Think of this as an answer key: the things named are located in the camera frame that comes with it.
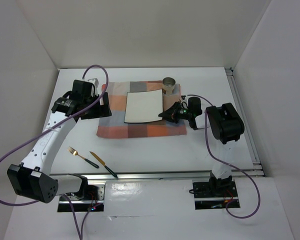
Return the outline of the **square white plate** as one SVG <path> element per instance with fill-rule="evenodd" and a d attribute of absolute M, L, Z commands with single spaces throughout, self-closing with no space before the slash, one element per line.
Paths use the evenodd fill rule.
<path fill-rule="evenodd" d="M 128 92 L 124 122 L 143 124 L 161 121 L 163 112 L 163 91 Z"/>

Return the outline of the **metal cup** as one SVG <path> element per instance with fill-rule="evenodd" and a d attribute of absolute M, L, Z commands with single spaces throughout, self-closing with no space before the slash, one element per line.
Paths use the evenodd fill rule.
<path fill-rule="evenodd" d="M 165 77 L 163 80 L 162 80 L 162 90 L 163 90 L 163 93 L 166 94 L 166 95 L 172 95 L 173 94 L 173 91 L 175 89 L 175 85 L 176 85 L 176 81 L 174 78 L 172 77 Z"/>

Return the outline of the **gold knife green handle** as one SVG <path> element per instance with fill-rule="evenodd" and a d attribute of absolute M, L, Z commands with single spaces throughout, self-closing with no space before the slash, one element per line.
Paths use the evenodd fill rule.
<path fill-rule="evenodd" d="M 92 151 L 90 151 L 90 154 L 96 159 L 96 160 L 98 160 L 98 162 L 101 164 L 101 165 L 103 165 L 103 167 L 114 177 L 114 178 L 116 178 L 116 179 L 118 179 L 119 177 L 118 177 L 118 175 L 112 170 L 112 169 L 110 169 L 107 165 L 106 165 L 106 163 L 97 155 L 97 154 L 95 154 L 94 152 L 92 152 Z"/>

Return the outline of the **gold fork green handle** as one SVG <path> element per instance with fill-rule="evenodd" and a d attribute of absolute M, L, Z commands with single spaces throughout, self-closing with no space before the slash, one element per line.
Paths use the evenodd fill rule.
<path fill-rule="evenodd" d="M 86 163 L 88 163 L 89 165 L 93 166 L 94 168 L 96 168 L 96 169 L 99 168 L 99 165 L 98 165 L 98 164 L 96 164 L 96 163 L 92 162 L 91 160 L 89 160 L 89 159 L 83 157 L 83 156 L 80 155 L 80 154 L 78 153 L 78 151 L 76 151 L 74 148 L 69 147 L 67 150 L 68 150 L 73 156 L 78 156 L 79 158 L 83 159 Z"/>

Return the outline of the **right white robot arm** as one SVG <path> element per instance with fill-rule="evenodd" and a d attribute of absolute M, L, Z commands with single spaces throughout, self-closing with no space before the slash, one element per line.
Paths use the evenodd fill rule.
<path fill-rule="evenodd" d="M 230 192 L 233 182 L 232 171 L 241 171 L 234 165 L 233 149 L 245 132 L 243 120 L 233 104 L 229 102 L 217 107 L 202 96 L 188 94 L 183 95 L 182 100 L 176 101 L 158 116 L 174 124 L 180 120 L 187 120 L 193 130 L 205 130 L 206 147 L 216 163 L 210 172 L 207 186 L 193 187 L 189 192 L 197 197 L 204 195 L 220 197 Z M 217 140 L 221 156 L 213 155 L 209 147 L 208 129 Z"/>

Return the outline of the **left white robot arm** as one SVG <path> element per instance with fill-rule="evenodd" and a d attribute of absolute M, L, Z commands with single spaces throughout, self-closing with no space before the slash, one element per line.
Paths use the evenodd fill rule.
<path fill-rule="evenodd" d="M 88 179 L 80 174 L 51 175 L 55 157 L 66 136 L 78 120 L 97 119 L 112 115 L 107 92 L 98 94 L 96 78 L 74 80 L 72 89 L 53 104 L 43 136 L 20 162 L 12 164 L 7 176 L 14 192 L 42 203 L 54 197 L 72 194 L 82 200 L 89 193 Z"/>

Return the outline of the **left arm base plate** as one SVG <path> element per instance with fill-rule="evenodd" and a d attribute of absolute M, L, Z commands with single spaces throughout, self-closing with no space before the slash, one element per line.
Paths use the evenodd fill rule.
<path fill-rule="evenodd" d="M 87 212 L 92 208 L 92 212 L 104 211 L 106 184 L 98 182 L 97 184 L 89 184 L 84 196 L 76 196 L 74 193 L 67 193 L 73 205 L 74 211 L 77 213 Z"/>

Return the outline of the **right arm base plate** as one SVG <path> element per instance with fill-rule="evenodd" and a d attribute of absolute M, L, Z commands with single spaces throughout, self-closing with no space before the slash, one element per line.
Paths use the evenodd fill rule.
<path fill-rule="evenodd" d="M 229 209 L 241 207 L 234 181 L 221 188 L 213 188 L 210 182 L 193 182 L 188 192 L 194 197 L 196 210 L 225 209 L 227 204 Z"/>

